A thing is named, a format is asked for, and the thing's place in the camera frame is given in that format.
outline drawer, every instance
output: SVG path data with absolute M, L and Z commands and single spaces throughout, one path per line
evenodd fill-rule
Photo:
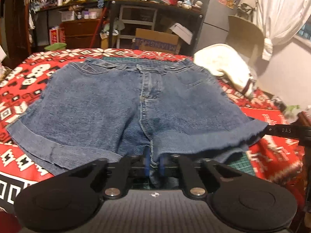
M 67 37 L 67 49 L 89 48 L 93 36 Z M 94 43 L 94 48 L 100 47 L 100 37 L 97 36 Z
M 63 22 L 66 37 L 93 35 L 99 19 L 81 19 Z

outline waistband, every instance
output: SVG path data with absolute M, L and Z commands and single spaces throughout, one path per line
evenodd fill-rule
M 158 72 L 159 74 L 165 74 L 167 72 L 180 72 L 190 67 L 195 70 L 202 69 L 202 67 L 196 66 L 189 58 L 179 62 L 148 59 L 131 61 L 121 60 L 118 58 L 114 61 L 111 61 L 111 59 L 107 61 L 104 59 L 86 58 L 84 62 L 71 63 L 71 65 L 94 74 L 104 73 L 110 69 L 134 70 L 138 72 Z

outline denim shorts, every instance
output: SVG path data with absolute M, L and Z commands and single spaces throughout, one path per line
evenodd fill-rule
M 54 175 L 104 157 L 150 150 L 224 162 L 248 149 L 267 123 L 247 117 L 210 72 L 191 60 L 88 58 L 53 74 L 40 99 L 7 130 Z

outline red patterned blanket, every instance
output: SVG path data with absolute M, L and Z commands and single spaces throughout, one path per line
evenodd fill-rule
M 17 194 L 27 186 L 52 177 L 31 161 L 14 144 L 5 126 L 13 122 L 44 90 L 49 77 L 71 61 L 86 57 L 129 57 L 178 61 L 186 57 L 161 52 L 120 49 L 75 49 L 34 53 L 0 82 L 0 207 L 12 212 Z M 260 90 L 247 100 L 227 83 L 220 81 L 229 98 L 242 111 L 270 124 L 286 123 L 283 115 Z M 273 182 L 283 181 L 301 169 L 303 148 L 291 139 L 265 136 L 247 152 L 256 176 Z

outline red pole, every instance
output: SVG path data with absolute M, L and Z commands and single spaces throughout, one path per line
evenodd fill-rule
M 96 26 L 96 30 L 95 30 L 95 32 L 94 32 L 94 34 L 93 34 L 93 38 L 92 38 L 92 41 L 91 41 L 91 44 L 90 44 L 90 48 L 93 48 L 93 45 L 94 45 L 96 36 L 99 34 L 99 29 L 100 29 L 100 27 L 101 27 L 101 25 L 102 25 L 102 23 L 103 23 L 103 21 L 104 21 L 104 16 L 105 16 L 105 14 L 106 14 L 106 10 L 107 10 L 107 7 L 104 7 L 104 8 L 103 8 L 103 11 L 102 11 L 102 13 L 101 13 L 100 20 L 99 20 L 99 22 L 98 22 L 98 24 L 97 24 L 97 26 Z

